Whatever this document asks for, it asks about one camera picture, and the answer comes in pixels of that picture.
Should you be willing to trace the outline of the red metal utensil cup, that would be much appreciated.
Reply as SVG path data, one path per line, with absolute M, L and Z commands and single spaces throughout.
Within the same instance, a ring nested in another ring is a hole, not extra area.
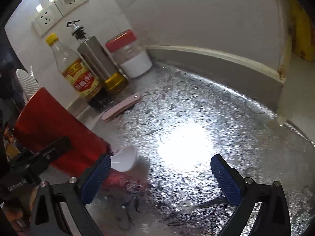
M 80 176 L 102 153 L 110 151 L 105 140 L 79 122 L 44 87 L 23 108 L 13 135 L 34 153 L 63 136 L 68 137 L 70 150 L 52 165 L 70 176 Z

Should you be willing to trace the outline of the pink folding knife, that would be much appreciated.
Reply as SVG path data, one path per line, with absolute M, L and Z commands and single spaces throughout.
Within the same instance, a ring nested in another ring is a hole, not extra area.
M 105 122 L 111 120 L 112 118 L 122 114 L 127 109 L 132 107 L 133 105 L 139 103 L 142 100 L 142 95 L 140 92 L 136 92 L 133 95 L 129 96 L 128 98 L 124 99 L 117 105 L 113 106 L 112 108 L 105 111 L 101 117 L 101 119 Z

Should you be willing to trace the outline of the white ceramic spoon back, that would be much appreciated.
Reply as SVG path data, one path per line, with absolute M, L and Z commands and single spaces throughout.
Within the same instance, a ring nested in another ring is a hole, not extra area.
M 135 146 L 127 146 L 110 157 L 111 169 L 117 172 L 127 172 L 133 169 L 138 161 L 138 151 Z

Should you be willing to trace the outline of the vinegar bottle yellow cap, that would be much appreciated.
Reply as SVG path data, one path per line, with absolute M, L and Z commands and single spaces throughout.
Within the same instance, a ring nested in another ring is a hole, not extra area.
M 55 33 L 46 38 L 46 43 L 51 47 L 57 68 L 64 79 L 87 101 L 90 107 L 101 112 L 107 103 L 107 91 L 97 76 L 79 54 L 64 45 Z

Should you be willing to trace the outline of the steel oil dispenser bottle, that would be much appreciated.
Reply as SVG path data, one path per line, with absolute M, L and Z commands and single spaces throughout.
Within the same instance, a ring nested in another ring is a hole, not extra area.
M 118 67 L 110 59 L 95 36 L 89 37 L 83 26 L 78 21 L 67 22 L 67 27 L 72 29 L 71 35 L 79 41 L 78 53 L 97 75 L 110 95 L 122 91 L 128 80 L 120 73 Z

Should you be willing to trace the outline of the red-lid salt jar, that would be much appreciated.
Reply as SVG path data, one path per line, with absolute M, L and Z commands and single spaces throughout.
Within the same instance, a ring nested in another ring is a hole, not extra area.
M 128 78 L 137 78 L 152 67 L 146 49 L 140 45 L 131 29 L 107 41 L 105 47 Z

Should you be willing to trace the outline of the yellow cling wrap roll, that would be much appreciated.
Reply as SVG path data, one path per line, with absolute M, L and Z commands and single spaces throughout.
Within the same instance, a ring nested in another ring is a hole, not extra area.
M 292 51 L 307 62 L 314 61 L 314 24 L 298 0 L 288 0 Z

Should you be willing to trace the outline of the white double wall socket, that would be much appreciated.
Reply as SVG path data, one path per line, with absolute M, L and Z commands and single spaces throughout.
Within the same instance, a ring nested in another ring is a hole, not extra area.
M 69 15 L 89 0 L 70 0 L 64 3 L 62 0 L 54 0 L 46 9 L 42 9 L 32 21 L 32 26 L 39 37 L 43 37 L 62 18 Z

